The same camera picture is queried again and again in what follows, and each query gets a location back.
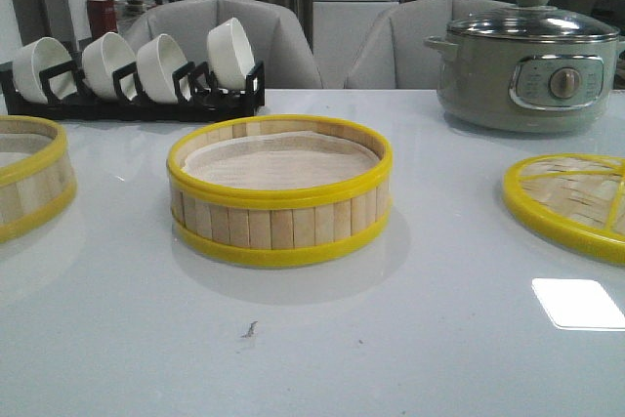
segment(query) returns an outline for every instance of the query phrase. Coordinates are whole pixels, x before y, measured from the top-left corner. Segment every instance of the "red container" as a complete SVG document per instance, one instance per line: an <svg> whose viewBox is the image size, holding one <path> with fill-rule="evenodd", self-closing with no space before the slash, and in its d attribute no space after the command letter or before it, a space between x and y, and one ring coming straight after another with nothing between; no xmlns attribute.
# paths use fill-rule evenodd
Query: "red container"
<svg viewBox="0 0 625 417"><path fill-rule="evenodd" d="M109 31L117 31L113 0L87 0L87 16L92 39L98 39Z"/></svg>

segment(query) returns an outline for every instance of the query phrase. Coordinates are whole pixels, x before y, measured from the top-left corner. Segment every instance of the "white bowl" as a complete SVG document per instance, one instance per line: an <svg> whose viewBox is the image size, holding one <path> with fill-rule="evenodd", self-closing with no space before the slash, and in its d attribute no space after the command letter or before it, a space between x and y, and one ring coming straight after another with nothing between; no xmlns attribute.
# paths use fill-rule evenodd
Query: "white bowl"
<svg viewBox="0 0 625 417"><path fill-rule="evenodd" d="M236 18L216 26L206 37L208 61L217 82L229 90L245 90L245 77L254 68L254 54Z"/></svg>
<svg viewBox="0 0 625 417"><path fill-rule="evenodd" d="M158 103L177 103L172 73L187 62L183 50L168 34L160 34L144 44L137 52L137 72L147 95ZM188 80L181 80L180 86L183 96L189 99Z"/></svg>
<svg viewBox="0 0 625 417"><path fill-rule="evenodd" d="M135 53L119 34L110 31L85 48L82 68L89 87L104 100L117 100L113 72L136 60ZM132 74L120 80L121 90L132 100L137 95Z"/></svg>
<svg viewBox="0 0 625 417"><path fill-rule="evenodd" d="M47 103L39 72L54 65L71 61L67 49L55 38L44 36L16 53L13 59L13 79L21 96L32 103ZM50 80L50 88L59 99L76 92L71 72L65 72Z"/></svg>

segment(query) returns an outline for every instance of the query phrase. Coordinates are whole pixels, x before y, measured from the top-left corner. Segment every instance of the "yellow plastic rim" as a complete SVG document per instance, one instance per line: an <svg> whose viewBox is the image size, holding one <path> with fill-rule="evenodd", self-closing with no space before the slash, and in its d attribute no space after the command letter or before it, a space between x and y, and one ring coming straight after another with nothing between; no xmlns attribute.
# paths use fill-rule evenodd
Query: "yellow plastic rim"
<svg viewBox="0 0 625 417"><path fill-rule="evenodd" d="M54 121L32 116L0 116L0 124L22 123L35 124L47 128L52 141L41 150L20 161L0 167L0 188L17 183L46 168L61 159L67 152L67 136L64 128ZM61 194L19 219L0 225L0 242L22 236L26 232L39 227L59 214L76 194L76 181L71 177Z"/></svg>
<svg viewBox="0 0 625 417"><path fill-rule="evenodd" d="M174 219L177 232L197 251L231 263L263 268L295 268L345 256L369 243L382 232L389 220L391 204L385 214L363 231L332 243L294 249L249 249L216 243L186 229Z"/></svg>
<svg viewBox="0 0 625 417"><path fill-rule="evenodd" d="M356 176L355 178L332 185L288 190L241 189L214 185L188 175L176 164L175 156L178 154L181 147L190 140L195 139L204 133L220 128L233 127L236 124L267 120L317 121L352 127L381 143L384 147L384 156L373 168L362 175ZM177 141L172 146L167 158L167 169L171 177L171 182L176 188L179 188L197 199L212 202L214 204L242 209L261 210L300 209L305 207L314 207L316 205L332 204L334 202L351 199L380 185L389 177L392 165L393 157L391 145L381 134L367 127L344 119L299 114L276 114L270 116L244 117L217 124L211 124L201 129L197 129Z"/></svg>
<svg viewBox="0 0 625 417"><path fill-rule="evenodd" d="M552 160L555 158L577 158L596 161L611 167L613 171L609 174L620 177L619 188L612 200L610 217L605 227L597 229L580 224L569 218L560 215L540 202L532 198L522 188L521 183L527 179L550 178L556 176L554 173L543 175L522 176L522 170L536 162L542 160ZM620 161L619 165L614 165L614 161ZM574 174L584 174L584 171L574 171ZM510 167L504 176L503 197L509 210L520 221L531 229L556 240L564 246L568 246L582 253L593 257L601 258L615 264L625 264L625 236L611 229L617 213L617 207L625 195L625 159L611 156L562 153L554 155L542 155L522 160Z"/></svg>

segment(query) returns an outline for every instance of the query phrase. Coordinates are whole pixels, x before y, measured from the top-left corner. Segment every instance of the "glass lid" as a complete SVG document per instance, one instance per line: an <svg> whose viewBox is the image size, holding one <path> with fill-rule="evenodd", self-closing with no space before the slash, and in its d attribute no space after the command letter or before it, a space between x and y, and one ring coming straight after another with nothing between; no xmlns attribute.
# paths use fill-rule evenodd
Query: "glass lid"
<svg viewBox="0 0 625 417"><path fill-rule="evenodd" d="M547 5L549 0L517 0L517 5L452 21L447 30L463 35L546 42L608 41L614 26L582 14Z"/></svg>

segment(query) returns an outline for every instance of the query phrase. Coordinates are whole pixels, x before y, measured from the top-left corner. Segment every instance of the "glossy tabletop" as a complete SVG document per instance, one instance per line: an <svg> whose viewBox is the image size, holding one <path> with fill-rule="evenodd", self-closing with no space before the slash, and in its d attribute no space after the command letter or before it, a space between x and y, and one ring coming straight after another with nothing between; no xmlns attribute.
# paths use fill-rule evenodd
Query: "glossy tabletop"
<svg viewBox="0 0 625 417"><path fill-rule="evenodd" d="M0 416L624 415L625 268L526 229L501 181L625 156L625 95L558 136L465 124L433 91L268 90L283 112L387 137L384 232L299 269L208 259L172 232L165 170L199 125L64 122L76 198L0 245Z"/></svg>

